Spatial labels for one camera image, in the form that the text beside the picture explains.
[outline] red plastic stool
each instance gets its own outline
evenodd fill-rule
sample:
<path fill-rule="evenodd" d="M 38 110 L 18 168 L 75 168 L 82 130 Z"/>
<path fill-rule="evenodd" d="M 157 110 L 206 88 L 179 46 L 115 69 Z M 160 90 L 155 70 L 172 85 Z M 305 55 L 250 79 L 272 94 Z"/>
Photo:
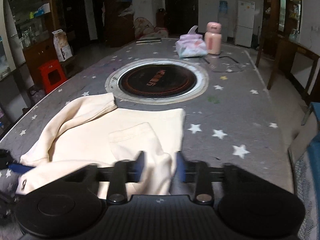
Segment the red plastic stool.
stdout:
<path fill-rule="evenodd" d="M 39 67 L 39 70 L 41 73 L 44 90 L 47 94 L 56 89 L 63 82 L 67 81 L 67 78 L 57 59 L 44 63 L 41 67 Z"/>

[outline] bag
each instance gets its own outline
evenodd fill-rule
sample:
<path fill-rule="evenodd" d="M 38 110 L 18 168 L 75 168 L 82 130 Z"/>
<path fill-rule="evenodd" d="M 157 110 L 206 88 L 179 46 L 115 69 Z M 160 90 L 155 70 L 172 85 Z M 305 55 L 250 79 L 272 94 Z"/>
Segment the bag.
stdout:
<path fill-rule="evenodd" d="M 56 49 L 59 62 L 62 62 L 67 60 L 68 58 L 71 58 L 72 52 L 68 43 L 68 38 L 66 33 L 62 29 L 60 29 L 60 30 L 54 31 L 52 34 L 54 35 L 53 44 Z"/>
<path fill-rule="evenodd" d="M 180 58 L 206 56 L 207 46 L 201 34 L 196 33 L 197 25 L 193 26 L 188 34 L 181 35 L 176 42 L 176 50 Z"/>

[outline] pink bottle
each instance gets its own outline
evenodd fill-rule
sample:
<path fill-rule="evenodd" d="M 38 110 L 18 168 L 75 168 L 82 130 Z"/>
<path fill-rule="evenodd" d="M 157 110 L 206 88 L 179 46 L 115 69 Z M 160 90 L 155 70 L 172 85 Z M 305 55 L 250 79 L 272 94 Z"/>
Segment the pink bottle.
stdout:
<path fill-rule="evenodd" d="M 221 24 L 209 22 L 207 24 L 207 32 L 204 35 L 204 41 L 207 45 L 208 53 L 219 55 L 221 53 Z"/>

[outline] white ring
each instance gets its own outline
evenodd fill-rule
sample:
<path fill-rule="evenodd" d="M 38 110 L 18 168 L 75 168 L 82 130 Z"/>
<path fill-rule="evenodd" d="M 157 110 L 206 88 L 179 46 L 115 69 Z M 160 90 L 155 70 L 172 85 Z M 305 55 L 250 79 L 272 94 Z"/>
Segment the white ring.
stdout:
<path fill-rule="evenodd" d="M 140 98 L 138 96 L 133 96 L 130 94 L 126 94 L 119 87 L 120 78 L 126 74 L 128 71 L 145 65 L 151 64 L 172 64 L 180 67 L 184 67 L 190 70 L 196 76 L 196 85 L 190 90 L 185 92 L 182 95 L 173 96 L 170 98 Z M 187 101 L 193 99 L 201 94 L 203 94 L 209 85 L 209 75 L 207 71 L 200 67 L 197 64 L 191 62 L 185 62 L 182 60 L 170 59 L 170 58 L 147 58 L 143 60 L 137 60 L 132 63 L 129 63 L 122 68 L 114 71 L 106 80 L 105 88 L 108 93 L 113 93 L 116 98 L 122 99 L 124 101 L 130 101 L 140 104 L 148 104 L 148 105 L 168 105 L 178 102 Z"/>

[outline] white refrigerator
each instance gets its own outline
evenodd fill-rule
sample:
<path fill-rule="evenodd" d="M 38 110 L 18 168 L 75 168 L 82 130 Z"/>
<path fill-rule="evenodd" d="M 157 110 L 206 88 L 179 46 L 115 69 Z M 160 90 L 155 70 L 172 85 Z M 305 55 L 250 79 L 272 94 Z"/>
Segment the white refrigerator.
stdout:
<path fill-rule="evenodd" d="M 254 16 L 255 2 L 238 0 L 238 18 L 235 38 L 236 45 L 251 47 Z"/>

